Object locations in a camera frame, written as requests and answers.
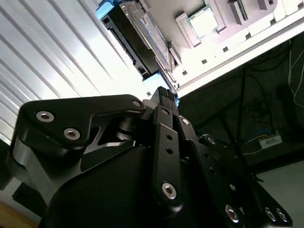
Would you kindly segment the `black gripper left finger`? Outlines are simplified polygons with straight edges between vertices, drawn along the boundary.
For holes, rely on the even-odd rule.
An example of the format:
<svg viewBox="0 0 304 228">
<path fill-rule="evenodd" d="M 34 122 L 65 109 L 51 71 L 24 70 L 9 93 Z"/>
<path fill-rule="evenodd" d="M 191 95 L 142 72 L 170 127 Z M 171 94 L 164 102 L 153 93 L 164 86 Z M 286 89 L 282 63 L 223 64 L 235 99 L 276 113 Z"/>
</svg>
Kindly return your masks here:
<svg viewBox="0 0 304 228">
<path fill-rule="evenodd" d="M 167 202 L 167 137 L 171 124 L 169 89 L 149 100 L 110 95 L 24 104 L 16 122 L 11 156 L 49 206 L 68 181 L 144 146 L 152 154 L 152 191 L 164 211 Z"/>
</svg>

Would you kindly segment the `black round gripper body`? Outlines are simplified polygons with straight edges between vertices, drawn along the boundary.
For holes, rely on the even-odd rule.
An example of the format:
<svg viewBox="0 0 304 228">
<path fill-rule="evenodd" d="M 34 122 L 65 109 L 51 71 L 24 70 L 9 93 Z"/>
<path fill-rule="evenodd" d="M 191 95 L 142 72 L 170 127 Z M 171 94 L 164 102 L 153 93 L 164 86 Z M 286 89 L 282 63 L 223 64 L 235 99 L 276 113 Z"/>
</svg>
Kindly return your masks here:
<svg viewBox="0 0 304 228">
<path fill-rule="evenodd" d="M 227 228 L 224 206 L 217 206 L 192 149 L 202 158 L 209 149 L 189 142 L 189 162 L 181 162 L 182 209 L 166 215 L 152 191 L 152 154 L 140 146 L 68 181 L 53 196 L 48 228 Z"/>
</svg>

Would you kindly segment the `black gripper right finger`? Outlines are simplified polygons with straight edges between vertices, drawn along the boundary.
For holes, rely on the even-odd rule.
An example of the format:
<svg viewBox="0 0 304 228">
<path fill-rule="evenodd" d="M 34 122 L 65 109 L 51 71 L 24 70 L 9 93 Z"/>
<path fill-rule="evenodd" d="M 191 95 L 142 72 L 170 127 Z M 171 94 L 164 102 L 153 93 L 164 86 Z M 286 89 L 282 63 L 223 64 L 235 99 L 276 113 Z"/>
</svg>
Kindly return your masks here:
<svg viewBox="0 0 304 228">
<path fill-rule="evenodd" d="M 290 228 L 286 210 L 258 183 L 237 152 L 198 138 L 168 93 L 167 202 L 170 228 Z"/>
</svg>

